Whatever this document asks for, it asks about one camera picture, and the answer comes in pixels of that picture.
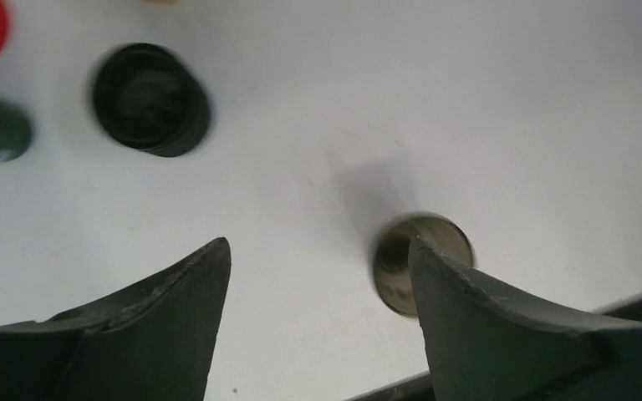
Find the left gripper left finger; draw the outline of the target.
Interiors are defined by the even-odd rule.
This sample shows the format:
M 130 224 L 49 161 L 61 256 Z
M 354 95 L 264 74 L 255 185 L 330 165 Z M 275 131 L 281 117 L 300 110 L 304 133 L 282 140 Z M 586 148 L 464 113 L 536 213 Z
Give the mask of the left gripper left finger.
M 201 400 L 231 275 L 220 237 L 42 322 L 0 326 L 0 400 Z

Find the black paper coffee cup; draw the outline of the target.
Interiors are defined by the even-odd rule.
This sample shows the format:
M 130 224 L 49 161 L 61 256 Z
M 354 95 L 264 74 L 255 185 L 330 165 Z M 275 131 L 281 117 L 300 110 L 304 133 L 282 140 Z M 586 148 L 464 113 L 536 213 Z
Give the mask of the black paper coffee cup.
M 426 239 L 468 267 L 475 266 L 475 252 L 464 231 L 453 221 L 430 212 L 403 214 L 386 223 L 370 247 L 369 269 L 380 300 L 402 317 L 416 318 L 410 281 L 411 240 Z

